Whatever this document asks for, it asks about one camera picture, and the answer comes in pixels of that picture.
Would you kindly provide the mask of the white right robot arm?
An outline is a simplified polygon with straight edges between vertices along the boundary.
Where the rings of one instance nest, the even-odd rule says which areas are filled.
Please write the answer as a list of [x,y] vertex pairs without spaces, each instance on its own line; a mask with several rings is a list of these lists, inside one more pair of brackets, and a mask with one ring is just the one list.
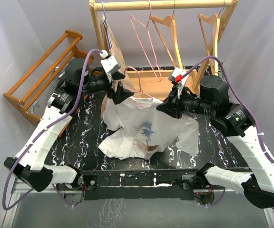
[[181,75],[170,76],[169,80],[172,90],[157,110],[176,119],[185,112],[209,116],[210,123],[235,146],[252,171],[235,172],[207,163],[183,183],[204,189],[222,186],[243,194],[258,208],[274,208],[274,162],[267,158],[269,151],[260,146],[252,115],[242,105],[229,101],[228,83],[218,76],[204,76],[200,95],[195,95],[184,86]]

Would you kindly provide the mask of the beige t shirt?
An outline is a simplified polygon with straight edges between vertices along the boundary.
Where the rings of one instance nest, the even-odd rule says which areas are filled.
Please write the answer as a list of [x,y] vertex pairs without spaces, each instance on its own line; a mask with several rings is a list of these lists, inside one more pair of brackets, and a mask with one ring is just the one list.
[[102,38],[104,42],[104,49],[112,55],[112,60],[116,60],[117,63],[120,65],[120,69],[118,70],[120,73],[125,75],[124,79],[121,79],[123,86],[125,89],[130,90],[132,92],[135,91],[135,88],[133,87],[131,80],[127,73],[125,73],[125,61],[123,58],[123,54],[120,50],[120,47],[118,46],[117,41],[114,38],[114,35],[110,29],[110,27],[107,24],[107,20],[105,16],[102,16],[101,22],[100,22],[100,28],[102,32]]

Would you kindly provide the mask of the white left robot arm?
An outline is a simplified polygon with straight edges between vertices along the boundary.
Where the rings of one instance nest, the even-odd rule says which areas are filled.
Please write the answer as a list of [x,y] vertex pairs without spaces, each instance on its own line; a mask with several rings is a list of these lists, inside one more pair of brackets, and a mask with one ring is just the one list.
[[50,184],[65,183],[74,190],[83,184],[77,168],[48,166],[44,162],[58,136],[82,106],[84,97],[106,92],[108,98],[119,104],[133,95],[122,83],[113,87],[116,80],[125,78],[115,56],[101,60],[101,66],[94,69],[87,67],[85,72],[82,71],[83,65],[82,58],[69,61],[34,133],[15,157],[8,157],[4,162],[7,169],[37,192]]

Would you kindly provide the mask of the white t shirt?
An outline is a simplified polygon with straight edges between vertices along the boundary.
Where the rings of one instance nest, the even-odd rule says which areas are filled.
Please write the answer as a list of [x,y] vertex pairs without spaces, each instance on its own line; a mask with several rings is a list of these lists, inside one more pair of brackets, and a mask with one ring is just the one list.
[[113,134],[98,148],[109,158],[150,159],[172,143],[192,156],[198,154],[198,122],[182,115],[173,118],[157,110],[156,98],[130,97],[120,104],[107,100],[103,122]]

